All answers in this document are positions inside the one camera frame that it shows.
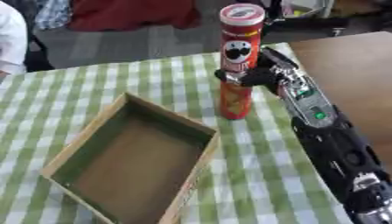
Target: wooden table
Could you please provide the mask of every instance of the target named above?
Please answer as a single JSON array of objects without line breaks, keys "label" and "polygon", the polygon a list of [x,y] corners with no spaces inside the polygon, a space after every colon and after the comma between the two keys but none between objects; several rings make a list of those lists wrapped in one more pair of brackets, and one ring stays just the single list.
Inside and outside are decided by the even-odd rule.
[{"label": "wooden table", "polygon": [[369,139],[392,173],[392,33],[291,43],[307,73]]}]

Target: red fabric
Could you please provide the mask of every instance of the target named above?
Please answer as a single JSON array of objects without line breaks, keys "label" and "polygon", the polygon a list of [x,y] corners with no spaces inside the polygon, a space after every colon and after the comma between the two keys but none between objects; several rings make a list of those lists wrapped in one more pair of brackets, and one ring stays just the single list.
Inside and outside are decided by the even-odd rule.
[{"label": "red fabric", "polygon": [[148,24],[185,29],[199,22],[194,0],[73,0],[73,17],[68,26],[96,32],[134,30]]}]

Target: metal part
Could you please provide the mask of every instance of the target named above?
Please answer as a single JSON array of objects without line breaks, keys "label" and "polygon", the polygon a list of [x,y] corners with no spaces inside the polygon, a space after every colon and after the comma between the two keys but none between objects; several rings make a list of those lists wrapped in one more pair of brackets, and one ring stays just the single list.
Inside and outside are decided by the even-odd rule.
[{"label": "metal part", "polygon": [[356,216],[360,224],[392,224],[392,199],[385,201],[385,206]]},{"label": "metal part", "polygon": [[293,61],[277,55],[270,48],[263,48],[262,54],[276,63],[270,71],[282,74],[279,81],[279,96],[284,101],[292,117],[297,116],[315,128],[327,127],[336,119],[333,105],[319,90],[316,83],[301,70]]},{"label": "metal part", "polygon": [[246,75],[246,73],[230,73],[230,72],[225,72],[225,74],[226,74],[226,82],[235,84],[237,86],[241,85],[241,78]]},{"label": "metal part", "polygon": [[336,161],[331,162],[331,167],[332,167],[333,169],[336,169],[336,170],[340,173],[340,175],[341,175],[342,177],[345,177],[345,176],[346,176],[346,174],[341,170],[340,166],[338,165],[338,163],[336,163]]},{"label": "metal part", "polygon": [[360,176],[353,180],[353,191],[357,192],[378,183],[380,183],[380,180],[374,173],[360,174]]}]

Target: green checkered tablecloth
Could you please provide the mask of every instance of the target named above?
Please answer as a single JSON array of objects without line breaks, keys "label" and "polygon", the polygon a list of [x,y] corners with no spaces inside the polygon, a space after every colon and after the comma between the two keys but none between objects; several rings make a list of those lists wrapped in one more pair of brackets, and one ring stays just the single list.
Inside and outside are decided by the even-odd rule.
[{"label": "green checkered tablecloth", "polygon": [[[293,57],[287,44],[275,48]],[[219,82],[213,76],[219,60],[218,53],[206,53],[7,77],[0,86],[0,223],[95,220],[39,170],[124,91],[221,133],[221,147],[181,223],[350,223],[275,96],[255,87],[245,119],[219,116]]]}]

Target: green led light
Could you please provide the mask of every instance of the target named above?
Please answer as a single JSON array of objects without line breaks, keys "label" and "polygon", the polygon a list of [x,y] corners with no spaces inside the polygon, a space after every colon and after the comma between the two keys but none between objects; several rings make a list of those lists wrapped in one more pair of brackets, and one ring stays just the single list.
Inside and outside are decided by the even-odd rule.
[{"label": "green led light", "polygon": [[318,113],[314,114],[314,117],[316,117],[316,119],[321,120],[321,119],[326,118],[326,114],[324,114],[323,112],[318,112]]}]

